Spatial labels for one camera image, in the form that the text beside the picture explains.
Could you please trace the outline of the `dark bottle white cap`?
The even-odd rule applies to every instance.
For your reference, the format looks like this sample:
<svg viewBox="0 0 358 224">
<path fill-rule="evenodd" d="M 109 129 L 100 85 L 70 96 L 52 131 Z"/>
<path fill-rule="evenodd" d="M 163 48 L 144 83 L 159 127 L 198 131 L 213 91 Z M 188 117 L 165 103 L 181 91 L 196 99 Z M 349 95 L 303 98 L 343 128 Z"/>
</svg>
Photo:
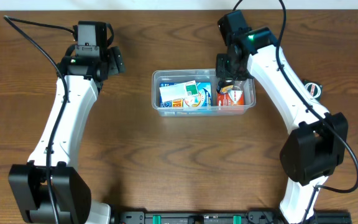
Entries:
<svg viewBox="0 0 358 224">
<path fill-rule="evenodd" d="M 235 85 L 234 80 L 220 80 L 217 85 L 217 93 L 220 95 L 226 94 L 233 89 Z"/>
</svg>

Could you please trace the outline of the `red Panadol ActiFast box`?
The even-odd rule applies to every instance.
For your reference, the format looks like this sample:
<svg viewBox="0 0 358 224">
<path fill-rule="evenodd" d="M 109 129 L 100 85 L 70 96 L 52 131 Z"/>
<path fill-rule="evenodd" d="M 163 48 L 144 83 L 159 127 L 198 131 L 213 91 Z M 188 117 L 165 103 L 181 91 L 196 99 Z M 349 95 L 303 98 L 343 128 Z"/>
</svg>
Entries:
<svg viewBox="0 0 358 224">
<path fill-rule="evenodd" d="M 225 94 L 217 94 L 218 106 L 240 106 L 244 105 L 244 94 L 242 90 L 230 90 Z"/>
</svg>

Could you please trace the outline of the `blue Kool Fever box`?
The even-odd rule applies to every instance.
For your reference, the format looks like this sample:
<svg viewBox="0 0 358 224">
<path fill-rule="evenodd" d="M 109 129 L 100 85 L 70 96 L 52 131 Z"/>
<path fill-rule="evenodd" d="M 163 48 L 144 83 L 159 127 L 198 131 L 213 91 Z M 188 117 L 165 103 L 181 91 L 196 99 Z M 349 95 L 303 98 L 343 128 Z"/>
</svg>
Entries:
<svg viewBox="0 0 358 224">
<path fill-rule="evenodd" d="M 208 107 L 212 105 L 211 84 L 210 82 L 196 82 L 198 96 L 189 98 L 180 98 L 173 101 L 162 102 L 160 98 L 160 107 L 171 108 L 192 108 L 192 107 Z"/>
</svg>

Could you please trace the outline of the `white green Panadol box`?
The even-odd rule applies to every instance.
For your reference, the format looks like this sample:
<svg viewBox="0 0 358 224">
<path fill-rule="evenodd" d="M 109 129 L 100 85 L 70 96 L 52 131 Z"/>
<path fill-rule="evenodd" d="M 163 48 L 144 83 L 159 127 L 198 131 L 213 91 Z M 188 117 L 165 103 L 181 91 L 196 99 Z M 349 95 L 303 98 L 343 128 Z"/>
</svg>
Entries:
<svg viewBox="0 0 358 224">
<path fill-rule="evenodd" d="M 188 98 L 198 94 L 197 85 L 194 80 L 176 85 L 161 86 L 159 90 L 162 102 Z"/>
</svg>

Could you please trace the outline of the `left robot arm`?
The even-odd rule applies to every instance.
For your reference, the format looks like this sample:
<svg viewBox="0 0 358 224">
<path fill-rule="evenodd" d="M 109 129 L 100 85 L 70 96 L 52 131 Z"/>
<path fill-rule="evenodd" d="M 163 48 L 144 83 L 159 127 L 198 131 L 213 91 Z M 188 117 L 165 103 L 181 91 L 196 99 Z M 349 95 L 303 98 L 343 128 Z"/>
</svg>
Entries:
<svg viewBox="0 0 358 224">
<path fill-rule="evenodd" d="M 71 46 L 57 64 L 57 92 L 42 137 L 8 181 L 26 223 L 114 223 L 112 206 L 94 201 L 78 173 L 86 121 L 103 82 L 125 72 L 119 47 L 87 54 Z"/>
</svg>

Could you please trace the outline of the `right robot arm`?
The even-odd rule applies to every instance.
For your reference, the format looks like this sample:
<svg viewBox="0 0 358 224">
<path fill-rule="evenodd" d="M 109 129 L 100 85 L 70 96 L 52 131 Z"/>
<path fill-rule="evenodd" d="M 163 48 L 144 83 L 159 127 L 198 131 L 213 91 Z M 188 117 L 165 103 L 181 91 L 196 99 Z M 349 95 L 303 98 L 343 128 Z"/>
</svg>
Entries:
<svg viewBox="0 0 358 224">
<path fill-rule="evenodd" d="M 262 85 L 288 131 L 280 151 L 288 182 L 279 209 L 287 223 L 308 221 L 318 191 L 343 162 L 347 119 L 331 114 L 308 92 L 269 28 L 220 25 L 219 30 L 227 53 L 216 59 L 217 92 L 238 90 L 241 81 L 252 78 Z"/>
</svg>

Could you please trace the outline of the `clear plastic container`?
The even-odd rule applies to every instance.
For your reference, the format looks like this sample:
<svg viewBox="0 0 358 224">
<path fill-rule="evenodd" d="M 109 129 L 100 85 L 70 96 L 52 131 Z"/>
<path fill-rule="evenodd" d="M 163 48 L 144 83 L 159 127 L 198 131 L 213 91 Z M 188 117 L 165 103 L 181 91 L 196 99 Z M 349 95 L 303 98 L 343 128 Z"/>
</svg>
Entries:
<svg viewBox="0 0 358 224">
<path fill-rule="evenodd" d="M 198 94 L 162 101 L 160 88 L 194 81 Z M 220 95 L 214 69 L 157 70 L 152 75 L 152 106 L 160 116 L 228 116 L 244 114 L 256 104 L 255 84 L 236 81 L 232 92 Z"/>
</svg>

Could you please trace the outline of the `dark green small box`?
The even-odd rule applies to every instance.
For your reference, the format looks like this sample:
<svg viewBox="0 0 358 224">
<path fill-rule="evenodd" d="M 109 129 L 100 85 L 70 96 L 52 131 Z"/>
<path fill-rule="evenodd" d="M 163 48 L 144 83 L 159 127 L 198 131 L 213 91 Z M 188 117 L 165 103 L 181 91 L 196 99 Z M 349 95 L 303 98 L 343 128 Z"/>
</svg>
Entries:
<svg viewBox="0 0 358 224">
<path fill-rule="evenodd" d="M 317 82 L 312 82 L 310 80 L 304 79 L 303 85 L 308 90 L 310 95 L 317 101 L 320 101 L 323 94 L 323 86 Z"/>
</svg>

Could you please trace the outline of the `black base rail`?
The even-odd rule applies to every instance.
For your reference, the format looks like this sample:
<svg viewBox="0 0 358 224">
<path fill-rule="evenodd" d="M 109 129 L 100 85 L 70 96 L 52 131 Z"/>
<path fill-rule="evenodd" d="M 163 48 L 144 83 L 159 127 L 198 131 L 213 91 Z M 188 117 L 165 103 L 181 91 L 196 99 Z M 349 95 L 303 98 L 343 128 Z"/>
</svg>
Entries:
<svg viewBox="0 0 358 224">
<path fill-rule="evenodd" d="M 273 210 L 251 210 L 245 213 L 150 213 L 121 212 L 111 218 L 113 224 L 284 224 L 284 217 Z M 315 212 L 310 224 L 351 224 L 348 212 Z"/>
</svg>

